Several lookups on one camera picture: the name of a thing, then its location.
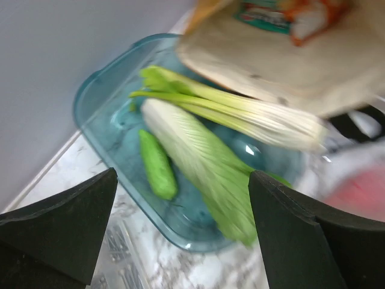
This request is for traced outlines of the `colourful snack packet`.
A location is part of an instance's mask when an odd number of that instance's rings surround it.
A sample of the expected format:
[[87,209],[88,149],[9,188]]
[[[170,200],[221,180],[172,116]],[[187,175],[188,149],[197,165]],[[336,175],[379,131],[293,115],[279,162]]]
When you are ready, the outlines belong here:
[[241,1],[234,17],[253,27],[287,34],[295,46],[334,25],[351,1],[256,0]]

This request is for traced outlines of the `green cucumber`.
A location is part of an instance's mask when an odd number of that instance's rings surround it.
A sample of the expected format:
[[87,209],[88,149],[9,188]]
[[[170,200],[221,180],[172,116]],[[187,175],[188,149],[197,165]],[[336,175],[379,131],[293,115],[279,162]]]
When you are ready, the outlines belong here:
[[177,195],[178,187],[165,150],[157,138],[144,129],[139,130],[139,142],[141,158],[152,191],[162,199],[172,200]]

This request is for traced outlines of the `napa cabbage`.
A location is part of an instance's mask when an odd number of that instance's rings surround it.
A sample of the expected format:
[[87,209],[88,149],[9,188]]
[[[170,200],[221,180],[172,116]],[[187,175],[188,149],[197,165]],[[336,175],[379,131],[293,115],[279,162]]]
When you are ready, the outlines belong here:
[[257,239],[248,190],[253,168],[195,116],[175,105],[148,98],[141,114],[167,155],[201,192],[221,233],[251,246]]

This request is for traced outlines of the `teal transparent plastic container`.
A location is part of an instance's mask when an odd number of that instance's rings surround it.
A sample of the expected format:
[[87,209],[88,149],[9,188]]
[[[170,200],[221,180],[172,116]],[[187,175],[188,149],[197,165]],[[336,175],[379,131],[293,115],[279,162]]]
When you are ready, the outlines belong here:
[[115,168],[122,186],[168,241],[190,252],[214,252],[229,246],[230,240],[218,230],[198,189],[180,170],[174,170],[179,191],[173,200],[163,200],[151,190],[138,136],[146,125],[139,111],[129,109],[129,95],[141,88],[139,72],[147,66],[202,81],[177,58],[177,41],[177,34],[155,34],[134,43],[83,82],[74,115],[85,138],[105,164]]

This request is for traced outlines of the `green celery stalk bunch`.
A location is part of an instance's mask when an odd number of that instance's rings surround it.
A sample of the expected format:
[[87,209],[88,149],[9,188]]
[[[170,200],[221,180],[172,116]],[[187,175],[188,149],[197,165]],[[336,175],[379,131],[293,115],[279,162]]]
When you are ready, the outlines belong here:
[[143,86],[130,97],[171,102],[217,124],[268,145],[298,151],[321,151],[325,123],[305,111],[234,95],[160,66],[140,71]]

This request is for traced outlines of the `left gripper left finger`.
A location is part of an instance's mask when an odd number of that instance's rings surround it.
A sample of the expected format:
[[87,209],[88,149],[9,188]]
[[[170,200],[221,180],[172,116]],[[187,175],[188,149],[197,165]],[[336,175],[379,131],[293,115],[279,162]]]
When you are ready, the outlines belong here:
[[117,191],[113,168],[1,214],[1,288],[91,284]]

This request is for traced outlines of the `pink plastic grocery bag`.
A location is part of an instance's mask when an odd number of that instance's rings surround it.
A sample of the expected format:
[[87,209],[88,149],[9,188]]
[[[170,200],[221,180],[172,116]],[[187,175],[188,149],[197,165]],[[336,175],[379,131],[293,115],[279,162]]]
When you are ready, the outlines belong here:
[[367,219],[384,221],[384,141],[321,157],[315,199]]

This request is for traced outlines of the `orange tote bag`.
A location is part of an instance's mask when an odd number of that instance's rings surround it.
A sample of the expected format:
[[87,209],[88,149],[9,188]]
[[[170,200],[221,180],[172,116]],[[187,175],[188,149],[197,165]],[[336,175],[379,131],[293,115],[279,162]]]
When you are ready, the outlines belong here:
[[384,95],[384,2],[353,1],[302,46],[240,20],[239,1],[199,1],[176,52],[183,64],[234,92],[335,116]]

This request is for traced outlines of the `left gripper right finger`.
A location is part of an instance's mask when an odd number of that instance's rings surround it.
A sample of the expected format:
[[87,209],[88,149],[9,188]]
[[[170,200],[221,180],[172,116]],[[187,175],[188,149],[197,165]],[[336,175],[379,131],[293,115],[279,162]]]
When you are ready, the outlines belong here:
[[384,223],[306,196],[264,172],[248,190],[270,288],[383,288]]

